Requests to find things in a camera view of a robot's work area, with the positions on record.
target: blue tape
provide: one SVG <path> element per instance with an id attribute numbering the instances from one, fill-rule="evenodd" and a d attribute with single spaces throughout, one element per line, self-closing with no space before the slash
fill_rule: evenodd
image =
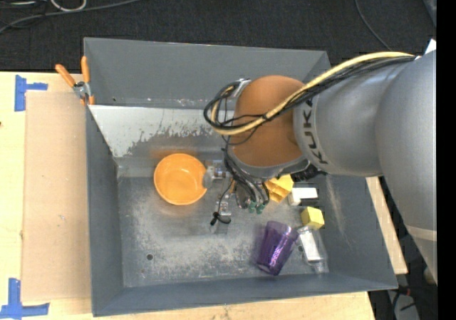
<path id="1" fill-rule="evenodd" d="M 48 314 L 49 303 L 36 306 L 22 306 L 21 281 L 9 279 L 8 304 L 2 305 L 0 319 L 21 320 L 23 316 L 43 316 Z"/>
<path id="2" fill-rule="evenodd" d="M 47 83 L 30 83 L 27 84 L 27 80 L 22 78 L 19 74 L 16 75 L 16 91 L 14 95 L 14 110 L 24 111 L 26 109 L 26 91 L 47 91 Z"/>

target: metal clamp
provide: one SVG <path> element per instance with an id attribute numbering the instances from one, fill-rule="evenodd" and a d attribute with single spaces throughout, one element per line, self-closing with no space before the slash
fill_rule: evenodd
<path id="1" fill-rule="evenodd" d="M 231 98 L 236 98 L 241 94 L 241 92 L 244 90 L 244 88 L 247 87 L 247 85 L 251 82 L 252 80 L 250 79 L 245 79 L 241 78 L 239 79 L 239 85 L 237 88 L 234 90 L 234 92 L 230 95 Z"/>
<path id="2" fill-rule="evenodd" d="M 88 70 L 87 57 L 83 56 L 81 59 L 81 70 L 83 74 L 83 80 L 77 82 L 61 64 L 56 64 L 56 71 L 63 77 L 65 82 L 74 90 L 76 95 L 81 99 L 82 104 L 94 105 L 95 96 L 90 88 L 90 74 Z"/>

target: orange handle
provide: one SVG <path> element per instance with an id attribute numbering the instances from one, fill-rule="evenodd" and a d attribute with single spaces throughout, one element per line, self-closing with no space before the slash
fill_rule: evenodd
<path id="1" fill-rule="evenodd" d="M 74 87 L 76 85 L 74 78 L 71 76 L 71 74 L 66 70 L 64 66 L 62 66 L 61 64 L 56 64 L 56 71 L 63 77 L 63 79 L 65 79 L 65 82 L 70 87 Z"/>
<path id="2" fill-rule="evenodd" d="M 83 72 L 83 79 L 85 83 L 90 82 L 90 73 L 88 71 L 87 56 L 81 58 L 81 70 Z"/>

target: orange bowl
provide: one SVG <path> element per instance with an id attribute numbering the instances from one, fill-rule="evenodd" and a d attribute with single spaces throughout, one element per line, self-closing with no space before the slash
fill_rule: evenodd
<path id="1" fill-rule="evenodd" d="M 190 205 L 206 193 L 202 185 L 206 167 L 195 157 L 175 153 L 161 159 L 154 171 L 158 194 L 173 205 Z"/>

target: yellow block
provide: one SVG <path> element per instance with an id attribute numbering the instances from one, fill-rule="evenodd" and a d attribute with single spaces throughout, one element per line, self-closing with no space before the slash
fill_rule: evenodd
<path id="1" fill-rule="evenodd" d="M 290 175 L 283 175 L 279 179 L 272 178 L 264 183 L 269 190 L 269 198 L 281 202 L 293 188 L 293 180 Z"/>
<path id="2" fill-rule="evenodd" d="M 316 230 L 325 225 L 322 211 L 311 206 L 306 207 L 306 209 L 301 212 L 301 220 L 304 226 L 307 225 Z"/>

